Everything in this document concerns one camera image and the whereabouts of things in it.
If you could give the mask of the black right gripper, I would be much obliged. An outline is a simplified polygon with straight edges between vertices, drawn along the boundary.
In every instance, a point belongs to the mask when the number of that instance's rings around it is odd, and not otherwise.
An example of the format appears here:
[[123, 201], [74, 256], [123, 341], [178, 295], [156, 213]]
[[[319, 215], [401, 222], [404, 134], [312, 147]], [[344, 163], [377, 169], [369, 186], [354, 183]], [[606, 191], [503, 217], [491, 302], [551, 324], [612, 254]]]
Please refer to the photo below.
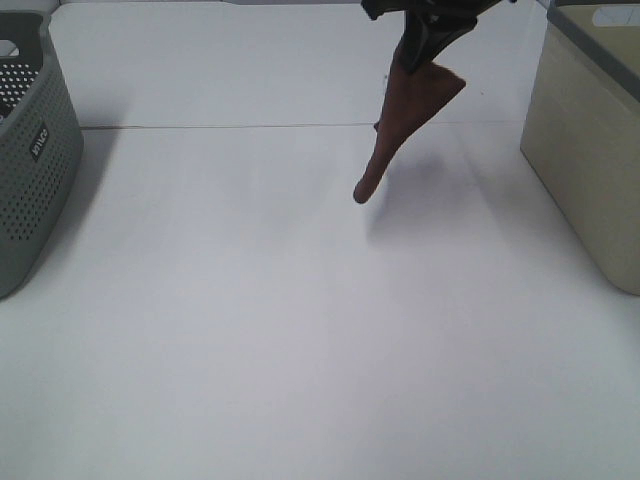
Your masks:
[[[407, 74], [414, 74], [433, 61], [444, 49], [476, 27], [476, 19], [501, 0], [362, 0], [367, 16], [376, 21], [392, 12], [405, 12], [399, 62]], [[453, 16], [429, 23], [422, 14]]]

